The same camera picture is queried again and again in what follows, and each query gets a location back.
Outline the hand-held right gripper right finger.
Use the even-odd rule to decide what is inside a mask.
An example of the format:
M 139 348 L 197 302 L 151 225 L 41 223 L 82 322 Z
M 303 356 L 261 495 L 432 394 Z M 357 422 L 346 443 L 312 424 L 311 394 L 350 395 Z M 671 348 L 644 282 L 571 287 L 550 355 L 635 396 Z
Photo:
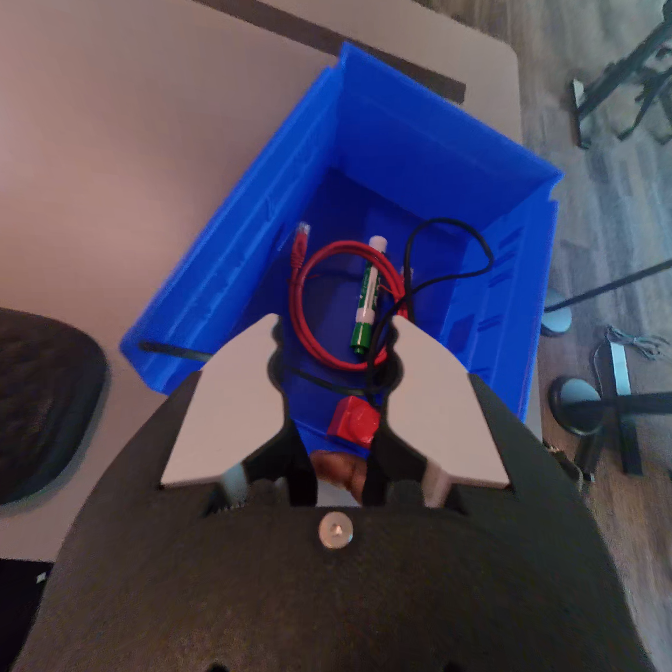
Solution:
M 396 439 L 421 457 L 425 505 L 443 505 L 455 484 L 506 489 L 511 481 L 468 371 L 455 355 L 406 318 L 392 319 L 389 355 L 400 382 L 384 420 Z

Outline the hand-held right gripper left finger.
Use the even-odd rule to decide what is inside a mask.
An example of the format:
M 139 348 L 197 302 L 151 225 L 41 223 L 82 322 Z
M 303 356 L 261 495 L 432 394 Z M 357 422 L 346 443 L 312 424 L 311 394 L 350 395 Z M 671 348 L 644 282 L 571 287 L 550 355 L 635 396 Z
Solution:
M 285 420 L 282 393 L 268 373 L 279 323 L 279 315 L 265 315 L 200 370 L 161 486 L 214 483 L 224 492 L 248 491 L 243 461 L 274 438 Z

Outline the red foam block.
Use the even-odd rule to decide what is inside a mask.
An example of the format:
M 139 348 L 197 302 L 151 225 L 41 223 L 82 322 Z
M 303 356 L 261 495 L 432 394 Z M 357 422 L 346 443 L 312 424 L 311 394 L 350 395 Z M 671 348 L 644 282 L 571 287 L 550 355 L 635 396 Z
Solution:
M 370 449 L 380 426 L 380 411 L 361 397 L 341 399 L 333 413 L 327 436 Z

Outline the green white marker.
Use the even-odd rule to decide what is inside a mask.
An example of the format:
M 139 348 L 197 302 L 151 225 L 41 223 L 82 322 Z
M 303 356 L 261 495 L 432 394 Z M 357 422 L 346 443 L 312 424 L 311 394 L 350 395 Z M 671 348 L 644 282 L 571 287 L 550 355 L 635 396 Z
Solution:
M 370 261 L 365 265 L 359 291 L 355 323 L 350 348 L 357 357 L 365 357 L 370 350 L 372 334 L 378 313 L 380 273 Z

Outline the blue plastic bin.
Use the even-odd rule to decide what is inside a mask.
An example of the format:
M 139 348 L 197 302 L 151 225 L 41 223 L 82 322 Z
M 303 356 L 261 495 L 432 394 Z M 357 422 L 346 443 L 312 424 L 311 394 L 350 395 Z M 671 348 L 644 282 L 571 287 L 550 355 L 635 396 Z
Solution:
M 290 250 L 301 222 L 308 253 L 387 239 L 404 265 L 408 237 L 431 218 L 479 231 L 494 256 L 476 278 L 421 290 L 416 325 L 525 420 L 540 335 L 561 172 L 414 80 L 344 46 L 215 211 L 120 350 L 148 388 L 171 394 L 201 364 L 141 351 L 156 342 L 212 354 L 268 313 L 281 315 L 290 415 L 309 451 L 332 441 L 345 390 L 364 376 L 307 353 L 290 323 Z

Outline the black light stand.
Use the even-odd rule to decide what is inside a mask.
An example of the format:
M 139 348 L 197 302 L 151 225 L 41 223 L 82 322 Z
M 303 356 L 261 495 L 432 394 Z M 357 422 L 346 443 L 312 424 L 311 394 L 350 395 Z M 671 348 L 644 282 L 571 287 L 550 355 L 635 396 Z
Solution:
M 603 296 L 609 292 L 625 288 L 641 280 L 651 278 L 671 269 L 671 259 L 631 273 L 618 280 L 612 280 L 591 290 L 584 291 L 571 298 L 564 298 L 554 290 L 548 290 L 542 314 L 541 333 L 547 337 L 559 337 L 569 331 L 573 321 L 571 308 Z
M 568 433 L 583 438 L 598 434 L 606 417 L 671 414 L 671 392 L 602 397 L 587 381 L 559 376 L 548 388 L 548 404 L 555 421 Z

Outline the grey power strip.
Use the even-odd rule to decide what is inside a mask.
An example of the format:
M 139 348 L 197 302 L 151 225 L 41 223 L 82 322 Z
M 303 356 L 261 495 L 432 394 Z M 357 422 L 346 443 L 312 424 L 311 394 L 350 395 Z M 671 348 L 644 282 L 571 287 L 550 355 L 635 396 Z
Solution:
M 608 341 L 611 366 L 616 390 L 617 410 L 624 412 L 624 402 L 632 396 L 626 347 L 618 342 Z

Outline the black dimpled pad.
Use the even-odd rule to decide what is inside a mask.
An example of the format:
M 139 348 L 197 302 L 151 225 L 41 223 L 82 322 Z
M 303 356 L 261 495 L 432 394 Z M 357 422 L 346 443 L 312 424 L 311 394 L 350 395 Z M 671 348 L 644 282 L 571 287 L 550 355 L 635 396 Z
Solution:
M 104 351 L 87 333 L 1 309 L 1 505 L 35 495 L 67 468 L 106 379 Z

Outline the black tripod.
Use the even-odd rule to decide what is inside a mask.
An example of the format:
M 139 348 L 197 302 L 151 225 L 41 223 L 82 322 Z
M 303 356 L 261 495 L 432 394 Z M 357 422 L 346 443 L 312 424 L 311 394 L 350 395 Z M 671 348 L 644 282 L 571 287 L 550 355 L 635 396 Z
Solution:
M 592 115 L 623 85 L 639 87 L 634 101 L 638 111 L 634 121 L 616 134 L 622 142 L 629 139 L 641 125 L 651 107 L 660 103 L 668 123 L 671 122 L 671 67 L 659 70 L 649 64 L 671 57 L 671 2 L 663 6 L 663 18 L 633 51 L 614 63 L 609 63 L 600 76 L 585 85 L 578 79 L 569 84 L 570 117 L 575 144 L 588 150 L 592 142 Z

